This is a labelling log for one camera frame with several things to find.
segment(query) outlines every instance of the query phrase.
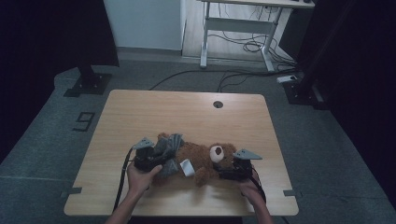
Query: table hole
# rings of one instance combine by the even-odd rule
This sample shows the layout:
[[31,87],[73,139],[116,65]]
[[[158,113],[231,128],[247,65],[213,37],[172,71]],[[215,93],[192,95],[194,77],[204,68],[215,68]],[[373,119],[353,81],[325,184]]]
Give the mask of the table hole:
[[213,103],[213,106],[215,108],[222,108],[223,107],[223,103],[221,101],[215,101],[215,103]]

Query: black cable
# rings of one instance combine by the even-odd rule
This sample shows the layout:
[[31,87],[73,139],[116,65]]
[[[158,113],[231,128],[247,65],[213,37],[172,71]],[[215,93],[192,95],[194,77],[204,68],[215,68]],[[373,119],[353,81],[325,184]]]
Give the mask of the black cable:
[[257,6],[254,7],[254,11],[250,14],[250,16],[248,17],[249,19],[251,19],[251,17],[253,16],[253,14],[256,12],[257,10]]
[[229,73],[229,72],[234,72],[234,73],[238,73],[238,74],[245,74],[245,73],[249,73],[250,71],[244,70],[244,69],[240,69],[240,70],[228,70],[228,71],[224,72],[223,76],[220,79],[217,92],[220,92],[220,88],[221,88],[220,85],[222,83],[222,80],[226,77],[227,73]]
[[[231,85],[239,85],[242,84],[243,82],[245,82],[248,78],[250,77],[269,77],[269,76],[274,76],[274,75],[280,75],[280,74],[287,74],[287,73],[296,73],[299,72],[300,70],[292,68],[292,69],[285,69],[282,71],[277,71],[277,72],[272,72],[272,73],[254,73],[254,72],[249,72],[249,73],[237,73],[237,74],[232,74],[229,75],[227,77],[223,76],[223,78],[221,79],[219,86],[218,86],[218,92],[222,92],[222,89],[226,86],[231,86]],[[222,83],[224,82],[224,80],[231,78],[231,77],[238,77],[238,76],[247,76],[243,81],[240,81],[239,83],[235,83],[235,84],[227,84],[222,86]]]
[[259,18],[257,18],[258,21],[262,18],[262,11],[260,12]]
[[126,169],[128,167],[128,162],[129,159],[131,158],[131,152],[132,149],[134,147],[131,147],[131,149],[129,149],[128,154],[125,157],[125,161],[124,164],[122,165],[122,170],[121,170],[121,178],[120,178],[120,185],[119,185],[119,191],[117,192],[117,197],[116,197],[116,201],[114,202],[114,208],[113,208],[113,212],[116,210],[116,208],[119,206],[119,202],[120,202],[120,197],[122,194],[122,188],[123,188],[123,184],[124,184],[124,180],[125,180],[125,173],[126,173]]
[[283,219],[283,221],[285,221],[286,224],[290,224],[285,217],[282,217],[282,219]]
[[[272,11],[272,7],[270,7],[270,10]],[[273,12],[277,12],[277,10],[278,10],[278,7],[277,7],[276,10],[273,11]],[[270,13],[270,11],[267,11],[267,10],[265,10],[265,12],[266,12],[266,13]]]
[[270,12],[268,13],[268,21],[271,19],[271,14],[272,14],[272,7],[270,7]]
[[230,18],[230,15],[228,15],[228,12],[227,12],[227,4],[225,4],[225,3],[224,3],[224,11],[225,11],[225,14],[227,14],[228,18]]
[[223,73],[225,71],[224,70],[222,70],[222,71],[218,71],[218,70],[214,70],[214,71],[210,71],[210,70],[189,70],[189,71],[183,71],[183,72],[179,72],[179,73],[173,74],[170,77],[166,77],[165,79],[161,80],[160,82],[158,82],[157,84],[155,84],[153,87],[151,87],[148,90],[152,91],[154,88],[156,88],[157,86],[159,86],[160,84],[162,84],[166,80],[171,79],[172,77],[176,77],[176,76],[183,75],[183,74],[186,74],[186,73],[209,73],[209,72],[215,72],[215,73],[216,72],[221,72],[221,73]]
[[265,192],[262,189],[262,186],[257,182],[256,179],[253,178],[253,176],[250,176],[249,179],[251,180],[251,182],[253,182],[254,185],[256,185],[257,189],[260,192],[260,195],[262,196],[262,198],[264,199],[264,202],[267,203],[267,197],[265,196]]
[[[239,44],[239,45],[243,45],[243,50],[244,51],[248,51],[248,52],[260,51],[260,50],[262,50],[262,48],[263,48],[263,46],[265,44],[265,41],[264,42],[260,42],[260,41],[257,41],[255,38],[263,37],[263,36],[266,37],[266,35],[257,35],[257,36],[252,35],[251,38],[237,39],[237,38],[228,37],[224,32],[223,32],[223,34],[224,34],[225,37],[221,36],[221,35],[209,35],[209,36],[219,37],[219,38],[222,38],[222,39],[224,39],[226,41],[229,41],[229,42],[232,42],[232,43],[235,43],[235,44]],[[252,40],[252,41],[238,42],[237,40]],[[276,39],[273,38],[273,40],[276,42],[276,45],[275,45],[274,48],[269,48],[269,53],[274,58],[274,61],[276,61],[277,63],[287,63],[290,66],[295,66],[297,63],[293,59],[288,59],[288,58],[282,57],[282,56],[280,56],[279,54],[276,53],[276,48],[278,46],[278,43],[277,43]],[[248,46],[254,46],[257,49],[250,49]]]

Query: teddy bear head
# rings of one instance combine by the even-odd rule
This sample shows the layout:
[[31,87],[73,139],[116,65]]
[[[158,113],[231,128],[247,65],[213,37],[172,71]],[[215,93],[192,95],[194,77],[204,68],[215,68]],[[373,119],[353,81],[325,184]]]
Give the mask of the teddy bear head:
[[233,154],[236,152],[236,148],[233,144],[229,143],[215,143],[210,147],[210,160],[222,169],[233,168]]

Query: floor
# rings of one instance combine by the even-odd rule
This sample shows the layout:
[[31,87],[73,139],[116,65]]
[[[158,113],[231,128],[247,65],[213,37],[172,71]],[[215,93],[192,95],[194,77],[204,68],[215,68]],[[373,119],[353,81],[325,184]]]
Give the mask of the floor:
[[[204,39],[204,18],[206,5],[200,1],[186,1],[187,7],[187,23],[185,30],[185,37],[183,43],[183,56],[185,57],[200,57],[201,46]],[[247,5],[233,5],[233,4],[216,4],[210,5],[210,16],[211,17],[222,17],[232,18],[239,20],[253,20],[253,21],[272,21],[276,16],[278,8],[276,7],[256,7]],[[275,41],[272,43],[272,48],[276,49],[282,56],[288,56],[282,49],[277,48],[276,45],[279,42],[285,25],[288,21],[291,9],[285,8],[282,11],[279,19],[279,25],[276,29]],[[254,35],[254,40],[264,43],[265,37],[260,35]],[[257,47],[249,45],[249,50],[256,52],[250,52],[244,50],[244,44],[236,44],[227,41],[223,38],[228,37],[233,42],[247,43],[252,41],[252,34],[243,34],[235,32],[221,32],[221,31],[209,31],[208,33],[208,58],[216,59],[233,59],[240,61],[255,61],[261,62],[262,55],[257,51]]]
[[[111,90],[149,90],[169,76],[155,91],[216,92],[222,73],[230,69],[261,71],[261,63],[215,60],[210,70],[199,60],[180,56],[127,53],[120,67],[95,66],[112,78],[103,95],[64,97],[79,73],[59,74],[55,91],[18,144],[0,166],[0,223],[104,223],[106,217],[69,217],[64,213],[68,193]],[[276,76],[232,77],[222,90],[265,97],[276,130],[299,214],[285,217],[293,223],[395,223],[396,213],[356,148],[329,111],[289,105]],[[92,112],[87,132],[74,132],[81,112]],[[287,223],[274,217],[277,224]],[[256,223],[244,217],[244,224]]]

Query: human arm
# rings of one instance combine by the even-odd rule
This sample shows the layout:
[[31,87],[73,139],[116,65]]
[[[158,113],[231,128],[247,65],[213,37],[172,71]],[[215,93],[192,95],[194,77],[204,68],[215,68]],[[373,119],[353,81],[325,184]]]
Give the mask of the human arm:
[[[256,181],[259,180],[256,172],[253,172],[253,178],[255,178]],[[250,179],[246,179],[244,181],[238,182],[238,187],[241,190],[242,194],[247,197],[251,205],[253,205],[254,211],[256,213],[257,223],[273,224],[274,221],[272,220],[267,205],[256,185],[253,184]]]
[[152,178],[158,174],[163,167],[158,165],[149,173],[143,173],[134,167],[134,163],[129,164],[127,168],[128,175],[128,192],[124,200],[119,204],[113,214],[107,219],[106,224],[127,223],[129,217],[134,211],[139,199],[143,196],[145,190],[149,187]]

